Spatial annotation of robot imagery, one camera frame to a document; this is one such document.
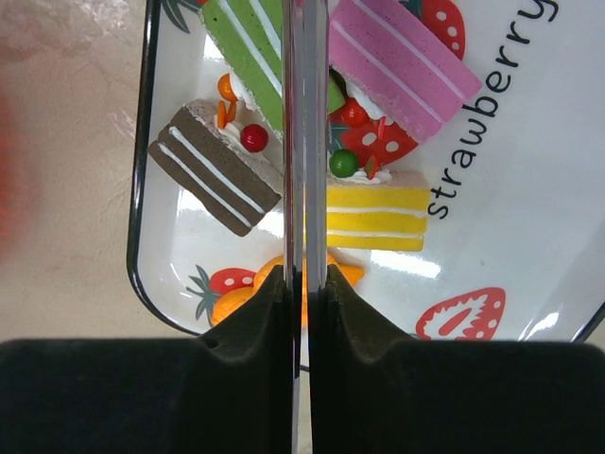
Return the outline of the white strawberry enamel tray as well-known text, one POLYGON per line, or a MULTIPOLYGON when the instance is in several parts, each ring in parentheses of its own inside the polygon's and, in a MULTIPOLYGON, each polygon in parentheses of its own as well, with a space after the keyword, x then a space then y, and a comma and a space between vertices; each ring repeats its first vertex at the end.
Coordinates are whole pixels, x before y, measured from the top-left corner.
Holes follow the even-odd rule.
MULTIPOLYGON (((484 85, 398 163, 426 177, 417 253, 339 250, 357 291, 425 339, 582 341, 604 318, 604 5, 462 1, 465 63, 484 85)), ((143 304, 190 334, 217 308, 219 271, 283 249, 275 209, 233 235, 147 158, 185 102, 225 66, 193 1, 147 3, 128 269, 143 304)))

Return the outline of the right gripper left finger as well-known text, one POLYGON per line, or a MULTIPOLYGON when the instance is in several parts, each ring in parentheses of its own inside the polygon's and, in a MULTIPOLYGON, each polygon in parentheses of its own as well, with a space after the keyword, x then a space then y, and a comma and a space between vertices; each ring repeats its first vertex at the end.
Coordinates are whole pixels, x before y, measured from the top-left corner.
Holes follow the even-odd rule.
POLYGON ((290 453, 293 352, 281 268, 197 338, 11 340, 5 453, 290 453))

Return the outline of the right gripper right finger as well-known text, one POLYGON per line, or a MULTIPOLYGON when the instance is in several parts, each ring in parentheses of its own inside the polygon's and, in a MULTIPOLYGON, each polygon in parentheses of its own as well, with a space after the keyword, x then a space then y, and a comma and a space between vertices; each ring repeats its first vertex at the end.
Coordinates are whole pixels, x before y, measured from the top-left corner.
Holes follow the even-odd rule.
POLYGON ((336 267, 310 326, 317 453, 604 449, 604 355, 594 346, 416 340, 336 267))

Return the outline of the metal serving tongs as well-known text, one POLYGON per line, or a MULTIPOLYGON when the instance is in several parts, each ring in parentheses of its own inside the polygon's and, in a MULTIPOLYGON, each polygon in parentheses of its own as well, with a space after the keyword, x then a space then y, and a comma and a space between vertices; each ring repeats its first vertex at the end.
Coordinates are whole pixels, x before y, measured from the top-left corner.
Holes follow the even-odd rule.
POLYGON ((291 450, 298 450, 303 352, 326 303, 328 6, 283 3, 284 278, 292 306, 291 450))

